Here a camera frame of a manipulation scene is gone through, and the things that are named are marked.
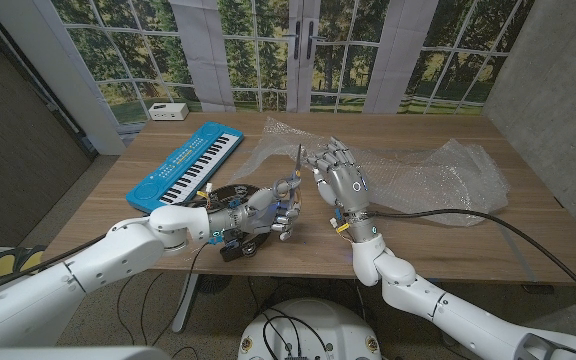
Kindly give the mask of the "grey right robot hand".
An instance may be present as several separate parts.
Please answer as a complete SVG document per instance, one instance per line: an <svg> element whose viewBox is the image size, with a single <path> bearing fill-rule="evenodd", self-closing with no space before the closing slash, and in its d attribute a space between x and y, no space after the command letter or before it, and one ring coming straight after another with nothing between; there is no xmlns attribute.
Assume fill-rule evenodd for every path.
<svg viewBox="0 0 576 360"><path fill-rule="evenodd" d="M307 158L321 197L331 206L352 213L369 205L366 180L350 149L336 137Z"/></svg>

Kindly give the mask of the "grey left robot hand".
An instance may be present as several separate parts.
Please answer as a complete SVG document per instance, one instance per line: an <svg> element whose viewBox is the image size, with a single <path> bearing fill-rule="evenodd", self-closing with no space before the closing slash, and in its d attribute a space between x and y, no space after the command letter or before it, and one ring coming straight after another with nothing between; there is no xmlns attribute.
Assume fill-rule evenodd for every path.
<svg viewBox="0 0 576 360"><path fill-rule="evenodd" d="M287 240L300 214L300 183L280 179L255 192L243 205L241 230L254 234L275 231L282 241Z"/></svg>

